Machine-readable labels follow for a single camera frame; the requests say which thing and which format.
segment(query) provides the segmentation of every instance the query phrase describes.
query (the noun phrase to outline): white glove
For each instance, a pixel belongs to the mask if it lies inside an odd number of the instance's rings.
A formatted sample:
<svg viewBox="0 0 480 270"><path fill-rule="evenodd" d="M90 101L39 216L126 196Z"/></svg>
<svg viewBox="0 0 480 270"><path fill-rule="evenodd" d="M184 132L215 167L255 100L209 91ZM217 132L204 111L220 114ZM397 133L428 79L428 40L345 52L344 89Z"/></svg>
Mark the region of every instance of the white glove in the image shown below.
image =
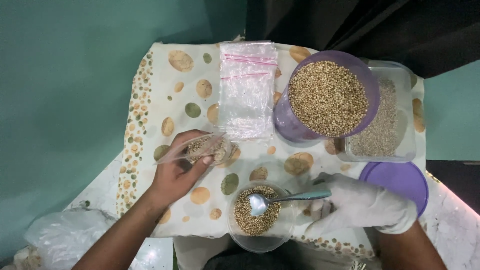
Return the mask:
<svg viewBox="0 0 480 270"><path fill-rule="evenodd" d="M332 191L330 200L336 210L314 221L305 231L307 237L341 228L375 227L382 233L399 234L408 230L417 219L414 202L342 174L325 174L324 187ZM312 210L324 207L324 199L315 200Z"/></svg>

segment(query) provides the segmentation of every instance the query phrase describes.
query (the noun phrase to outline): seed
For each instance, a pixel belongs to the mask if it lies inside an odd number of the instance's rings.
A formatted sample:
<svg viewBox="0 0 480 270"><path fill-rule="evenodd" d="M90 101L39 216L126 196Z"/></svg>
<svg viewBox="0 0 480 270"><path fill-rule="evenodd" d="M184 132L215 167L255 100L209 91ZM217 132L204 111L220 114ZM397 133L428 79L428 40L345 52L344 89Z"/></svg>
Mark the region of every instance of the seed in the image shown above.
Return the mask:
<svg viewBox="0 0 480 270"><path fill-rule="evenodd" d="M278 197L278 194L271 187L260 185L251 189L244 190L240 193L233 206L233 214L235 216L235 223L240 229L250 236L260 236L267 232L278 219L281 204L274 202L269 204L265 213L259 216L252 216L252 207L248 195L258 193L268 199Z"/></svg>
<svg viewBox="0 0 480 270"><path fill-rule="evenodd" d="M357 76L331 61L301 67L288 84L288 99L305 126L329 137L354 130L368 108Z"/></svg>
<svg viewBox="0 0 480 270"><path fill-rule="evenodd" d="M228 144L227 140L225 138L220 138L218 142L215 143L215 145L211 146L210 139L212 136L203 136L200 137L199 139L191 142L187 146L187 153L188 154L193 154L196 151L202 152L201 156L193 156L193 157L188 157L187 160L191 163L194 164L197 162L198 159L204 156L213 156L214 157L214 162L212 163L212 166L214 165L219 165L224 162L227 162L232 156L235 150L238 148L238 145L235 143L230 143L231 151L230 154L227 158L225 158L225 155L228 152Z"/></svg>
<svg viewBox="0 0 480 270"><path fill-rule="evenodd" d="M352 154L362 157L392 157L396 149L396 90L387 78L379 78L380 105L372 122L350 139Z"/></svg>

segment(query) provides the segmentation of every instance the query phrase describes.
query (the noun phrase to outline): metal spoon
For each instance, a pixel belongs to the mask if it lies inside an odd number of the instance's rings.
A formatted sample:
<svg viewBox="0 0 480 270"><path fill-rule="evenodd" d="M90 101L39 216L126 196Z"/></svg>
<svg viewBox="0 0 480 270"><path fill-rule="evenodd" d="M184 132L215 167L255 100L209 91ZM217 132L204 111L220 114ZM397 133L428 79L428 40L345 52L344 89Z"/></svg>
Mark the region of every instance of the metal spoon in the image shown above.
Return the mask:
<svg viewBox="0 0 480 270"><path fill-rule="evenodd" d="M261 194L251 194L248 195L248 199L250 200L250 206L252 207L252 216L259 216L268 208L268 205L273 202L281 202L281 201L297 201L297 200L316 200L325 197L329 197L332 195L330 190L319 190L319 191L311 191L311 192L302 192L297 194L290 194L279 198L274 199L267 199L265 196Z"/></svg>

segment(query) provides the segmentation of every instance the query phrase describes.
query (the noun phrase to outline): spoon handle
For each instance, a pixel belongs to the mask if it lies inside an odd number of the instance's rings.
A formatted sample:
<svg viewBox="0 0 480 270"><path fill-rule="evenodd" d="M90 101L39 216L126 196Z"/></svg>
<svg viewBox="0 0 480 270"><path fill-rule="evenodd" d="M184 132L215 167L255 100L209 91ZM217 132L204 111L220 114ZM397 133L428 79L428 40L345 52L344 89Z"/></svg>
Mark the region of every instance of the spoon handle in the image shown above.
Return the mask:
<svg viewBox="0 0 480 270"><path fill-rule="evenodd" d="M297 194L291 194L280 198L270 199L270 202L281 202L281 201L297 201L297 200L316 200L329 197L332 195L330 190L318 190L311 192L302 192Z"/></svg>

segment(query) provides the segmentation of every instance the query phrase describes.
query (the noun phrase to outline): patterned tablecloth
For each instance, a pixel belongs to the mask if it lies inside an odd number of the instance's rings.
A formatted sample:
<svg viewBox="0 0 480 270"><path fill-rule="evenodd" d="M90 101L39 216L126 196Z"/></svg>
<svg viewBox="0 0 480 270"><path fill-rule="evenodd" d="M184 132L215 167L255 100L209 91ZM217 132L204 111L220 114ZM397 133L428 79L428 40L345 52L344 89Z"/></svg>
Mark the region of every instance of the patterned tablecloth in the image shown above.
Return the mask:
<svg viewBox="0 0 480 270"><path fill-rule="evenodd" d="M278 100L297 64L317 51L283 44L277 44L276 47L279 69L274 96ZM398 66L380 61L369 61L368 64ZM218 44L154 43L140 61L133 78L118 179L116 210L119 216L149 187L155 173L155 166L152 165L154 157L158 157L170 145L177 133L190 129L214 131L219 98L219 65ZM423 79L409 73L417 145L417 156L413 162L424 172ZM241 144L232 160L214 167L198 181L193 190L170 206L159 221L153 237L221 237L228 233L227 203L238 186L249 180L266 178L277 181L294 193L321 172L339 172L358 178L366 163L345 160L333 140L299 145L275 134L268 146ZM340 229L318 235L316 239L305 238L305 229L312 222L309 204L299 203L297 210L293 235L297 241L338 256L374 257L372 244L362 228Z"/></svg>

